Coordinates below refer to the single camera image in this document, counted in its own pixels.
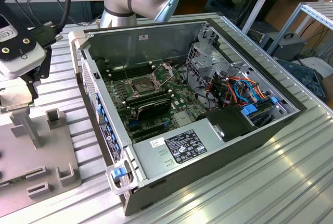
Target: blue plastic clip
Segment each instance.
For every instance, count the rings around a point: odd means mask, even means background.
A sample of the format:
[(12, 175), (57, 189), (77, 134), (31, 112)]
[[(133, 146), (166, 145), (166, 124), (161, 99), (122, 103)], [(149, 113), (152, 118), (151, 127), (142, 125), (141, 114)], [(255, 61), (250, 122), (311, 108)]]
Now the blue plastic clip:
[(111, 171), (112, 177), (116, 180), (119, 179), (120, 177), (123, 177), (127, 174), (127, 171), (125, 169), (125, 167), (121, 167), (121, 168), (116, 168), (114, 170)]
[(279, 100), (278, 100), (275, 96), (272, 96), (272, 97), (271, 97), (271, 101), (272, 101), (272, 103), (274, 103), (274, 105), (275, 105), (275, 104), (278, 103)]
[(243, 113), (246, 116), (248, 116), (249, 114), (258, 111), (258, 109), (253, 104), (250, 104), (250, 105), (244, 106), (241, 111), (243, 111)]

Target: metal bracket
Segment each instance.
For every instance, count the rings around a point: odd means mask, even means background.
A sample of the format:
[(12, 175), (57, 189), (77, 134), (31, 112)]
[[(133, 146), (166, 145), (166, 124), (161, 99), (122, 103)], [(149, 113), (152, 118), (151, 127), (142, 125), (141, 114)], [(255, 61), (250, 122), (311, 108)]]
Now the metal bracket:
[(79, 73), (78, 57), (76, 50), (82, 50), (88, 44), (88, 36), (83, 30), (72, 31), (68, 34), (69, 49), (71, 51), (72, 62), (75, 74)]

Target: white label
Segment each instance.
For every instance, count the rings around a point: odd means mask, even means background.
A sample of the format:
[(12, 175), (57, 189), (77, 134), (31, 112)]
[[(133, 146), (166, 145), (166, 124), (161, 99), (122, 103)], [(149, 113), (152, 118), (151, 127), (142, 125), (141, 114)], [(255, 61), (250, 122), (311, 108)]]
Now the white label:
[(203, 148), (204, 148), (204, 146), (198, 147), (198, 148), (197, 148), (197, 151), (200, 151), (200, 150), (202, 150)]
[(164, 142), (164, 138), (163, 137), (160, 137), (160, 138), (157, 138), (155, 140), (152, 140), (150, 141), (150, 144), (151, 146), (154, 148), (154, 147), (158, 147), (158, 146), (161, 146), (163, 144), (165, 144)]
[(17, 36), (16, 29), (9, 25), (0, 29), (0, 42), (5, 42)]
[(148, 35), (139, 35), (139, 41), (148, 40)]

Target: black electronic device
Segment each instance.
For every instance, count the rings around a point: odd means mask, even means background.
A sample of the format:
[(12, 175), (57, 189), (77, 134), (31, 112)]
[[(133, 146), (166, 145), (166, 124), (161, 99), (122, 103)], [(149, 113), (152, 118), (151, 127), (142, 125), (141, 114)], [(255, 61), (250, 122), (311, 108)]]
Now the black electronic device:
[[(259, 46), (267, 51), (270, 45), (277, 38), (279, 32), (270, 32), (262, 36), (259, 42)], [(286, 61), (291, 61), (293, 58), (301, 52), (306, 40), (295, 32), (289, 31), (281, 39), (275, 50), (272, 52), (272, 56)]]

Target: blue cable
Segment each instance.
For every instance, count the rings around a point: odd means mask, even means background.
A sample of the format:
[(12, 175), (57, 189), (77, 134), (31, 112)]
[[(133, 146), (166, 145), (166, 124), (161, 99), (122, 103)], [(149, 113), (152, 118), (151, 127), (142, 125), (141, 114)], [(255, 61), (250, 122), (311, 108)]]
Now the blue cable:
[(249, 83), (248, 81), (245, 81), (245, 80), (240, 80), (240, 81), (244, 82), (244, 83), (245, 83), (245, 84), (251, 89), (251, 91), (252, 91), (254, 97), (255, 97), (258, 101), (261, 101), (260, 96), (259, 96), (259, 95), (256, 93), (256, 91), (253, 89), (251, 83)]
[(235, 93), (236, 93), (236, 95), (237, 95), (240, 99), (244, 100), (247, 104), (249, 104), (249, 101), (246, 100), (245, 97), (242, 97), (242, 96), (239, 95), (239, 93), (238, 93), (238, 89), (237, 89), (237, 82), (243, 82), (243, 83), (245, 83), (245, 84), (250, 88), (250, 90), (251, 90), (252, 94), (254, 95), (255, 99), (257, 99), (257, 101), (261, 101), (261, 98), (260, 98), (260, 97), (257, 95), (257, 93), (254, 91), (252, 85), (251, 85), (248, 81), (245, 81), (245, 80), (238, 80), (238, 81), (236, 81), (236, 83), (235, 83), (235, 85), (234, 85)]
[(234, 85), (234, 90), (235, 90), (236, 95), (237, 95), (240, 99), (242, 99), (243, 101), (245, 101), (247, 104), (249, 104), (249, 101), (246, 100), (245, 97), (242, 97), (242, 96), (239, 95), (239, 93), (238, 93), (238, 89), (237, 89), (237, 82), (236, 82), (235, 85)]

